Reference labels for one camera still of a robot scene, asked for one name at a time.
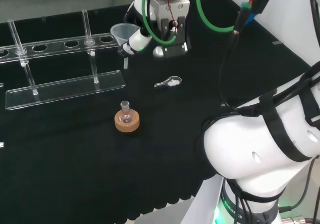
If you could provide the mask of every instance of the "black cloth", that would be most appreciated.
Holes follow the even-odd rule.
[[[234,24],[231,0],[201,0],[207,18]],[[128,6],[89,11],[93,34],[121,23]],[[84,35],[81,13],[16,23],[23,43]],[[194,154],[201,123],[223,108],[218,70],[228,34],[201,22],[195,0],[187,24],[192,49],[185,56],[156,59],[155,43],[122,71],[126,87],[54,103],[7,111],[5,90],[27,86],[18,62],[0,65],[0,223],[124,223],[140,213],[196,195],[214,175]],[[13,44],[7,24],[0,45]],[[240,36],[223,75],[223,92],[235,105],[273,89],[308,68],[304,61],[256,22]],[[99,73],[123,69],[117,49],[96,52]],[[91,74],[87,53],[30,60],[37,84]],[[169,76],[182,84],[155,89]],[[140,114],[136,133],[114,126],[120,102]]]

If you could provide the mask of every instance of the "green light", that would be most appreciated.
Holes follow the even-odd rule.
[[[214,215],[214,217],[213,217],[213,224],[214,223],[218,223],[218,219],[219,219],[219,215],[220,215],[220,211],[219,211],[219,208],[217,207],[215,210],[214,210],[215,212],[215,215]]]

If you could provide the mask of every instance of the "black cable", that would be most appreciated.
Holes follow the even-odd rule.
[[[224,69],[224,66],[225,64],[228,62],[229,58],[231,57],[235,47],[237,46],[237,43],[238,43],[238,40],[239,40],[239,34],[235,34],[235,33],[232,33],[231,35],[231,38],[230,38],[230,42],[229,42],[229,45],[228,45],[228,48],[227,48],[227,52],[226,52],[226,55],[225,57],[223,58],[221,64],[220,64],[220,68],[219,68],[219,73],[218,73],[218,93],[219,93],[219,97],[220,99],[222,100],[222,102],[235,110],[235,108],[228,104],[227,102],[227,99],[225,98],[225,96],[223,95],[222,93],[222,90],[221,90],[221,82],[222,82],[222,72],[223,72],[223,69]]]
[[[241,205],[242,205],[242,210],[244,211],[244,214],[245,214],[245,221],[246,221],[247,223],[249,223],[249,217],[248,217],[247,210],[246,210],[246,206],[245,206],[245,204],[244,204],[243,199],[240,198],[240,202],[241,202]]]
[[[250,208],[247,200],[245,200],[245,203],[246,203],[246,205],[247,205],[247,207],[248,207],[248,210],[249,210],[249,213],[250,213],[251,224],[253,224],[253,222],[254,222],[254,217],[253,217],[251,208]]]
[[[312,224],[316,224],[316,221],[317,221],[317,214],[318,214],[318,208],[319,208],[319,201],[320,201],[320,187],[319,187],[319,190],[318,190],[318,195],[316,197],[316,204],[315,204],[315,207],[314,207],[314,217],[313,217],[313,221],[312,221]]]
[[[235,210],[235,217],[234,217],[234,221],[233,221],[234,223],[233,224],[237,224],[237,222],[238,222],[238,211],[239,211],[239,198],[237,196],[235,198],[236,198],[235,199],[236,200],[235,201],[236,202],[236,204],[235,204],[235,209],[236,210]]]
[[[319,6],[317,0],[310,0],[312,19],[314,24],[314,29],[316,33],[316,37],[320,46],[320,14],[319,14]]]
[[[315,160],[318,158],[319,156],[316,156],[310,163],[310,167],[309,167],[309,171],[308,171],[308,176],[306,178],[306,184],[305,184],[305,188],[304,188],[304,191],[303,191],[303,194],[300,198],[300,200],[293,206],[281,206],[279,207],[279,213],[284,213],[284,212],[287,212],[287,211],[291,211],[292,209],[295,209],[297,208],[301,203],[302,201],[304,200],[306,194],[307,194],[307,191],[308,191],[308,187],[309,187],[309,182],[310,182],[310,178],[311,178],[311,172],[312,172],[312,168],[314,166],[314,163],[315,163]]]
[[[304,219],[306,223],[313,223],[314,219],[313,218],[305,218]],[[315,220],[315,224],[320,224],[320,219]]]

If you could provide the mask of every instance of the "white plastic housing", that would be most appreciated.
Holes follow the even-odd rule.
[[[299,77],[282,85],[278,88],[278,93],[298,80]],[[317,102],[320,103],[320,93],[317,87],[313,87],[312,92]],[[245,105],[257,102],[258,98]],[[288,136],[297,149],[306,156],[319,155],[320,131],[309,126],[305,121],[299,96],[284,102],[276,109]],[[298,172],[308,163],[304,162],[301,164],[302,167],[297,166],[296,162],[282,153],[270,135],[262,116],[257,118],[234,116],[219,120],[206,131],[204,137],[204,148],[210,163],[226,178],[241,179],[254,175],[263,176],[264,173],[285,167],[291,168],[291,166],[294,166],[293,168]]]

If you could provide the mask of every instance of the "clear acrylic stand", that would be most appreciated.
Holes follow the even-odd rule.
[[[114,89],[123,88],[126,84],[121,71],[97,73],[96,49],[117,47],[111,34],[91,35],[88,13],[82,11],[85,37],[74,37],[53,41],[44,41],[22,45],[15,24],[8,21],[15,46],[0,48],[0,63],[19,60],[23,67],[28,87],[8,90],[5,93],[5,107],[8,110],[59,101]],[[92,75],[74,79],[36,85],[29,67],[29,59],[58,54],[87,51]]]

